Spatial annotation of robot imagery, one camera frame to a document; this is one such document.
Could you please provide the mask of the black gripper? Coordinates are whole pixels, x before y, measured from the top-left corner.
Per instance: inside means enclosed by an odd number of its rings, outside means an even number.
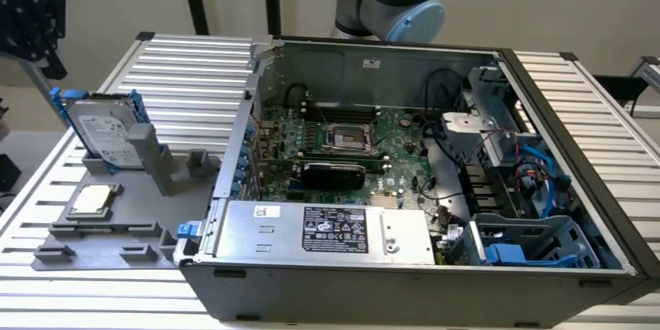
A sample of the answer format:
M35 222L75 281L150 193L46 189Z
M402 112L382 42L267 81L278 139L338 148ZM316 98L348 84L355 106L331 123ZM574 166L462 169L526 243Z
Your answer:
M2 0L2 54L42 63L47 78L62 80L67 69L58 55L67 36L67 0Z

